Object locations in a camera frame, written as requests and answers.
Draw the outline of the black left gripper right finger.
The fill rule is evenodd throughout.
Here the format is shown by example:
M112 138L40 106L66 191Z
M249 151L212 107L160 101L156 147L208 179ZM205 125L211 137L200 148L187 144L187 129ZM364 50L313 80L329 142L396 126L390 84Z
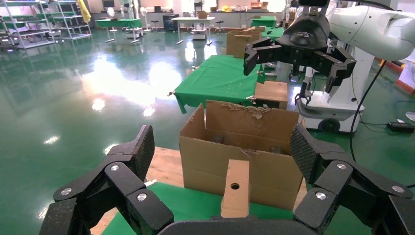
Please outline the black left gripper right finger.
M321 235L337 209L345 207L374 235L414 234L414 194L408 187L358 165L339 145L315 139L301 124L289 144L312 186L294 212L295 221Z

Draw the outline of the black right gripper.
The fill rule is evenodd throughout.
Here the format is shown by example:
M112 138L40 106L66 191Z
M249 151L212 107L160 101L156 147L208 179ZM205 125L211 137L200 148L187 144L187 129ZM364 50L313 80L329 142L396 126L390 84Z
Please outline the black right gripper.
M310 67L327 77L325 92L339 87L351 77L356 60L344 48L327 51L330 25L325 15L301 15L283 35L276 39L261 38L245 44L243 73L249 75L257 64L284 62Z

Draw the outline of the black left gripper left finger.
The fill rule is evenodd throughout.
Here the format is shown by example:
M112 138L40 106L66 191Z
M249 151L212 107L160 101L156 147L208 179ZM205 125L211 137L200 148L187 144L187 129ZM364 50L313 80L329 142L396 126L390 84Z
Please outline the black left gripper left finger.
M113 208L136 234L158 234L174 215L144 183L154 152L150 125L134 140L113 146L99 166L55 191L40 234L88 235Z

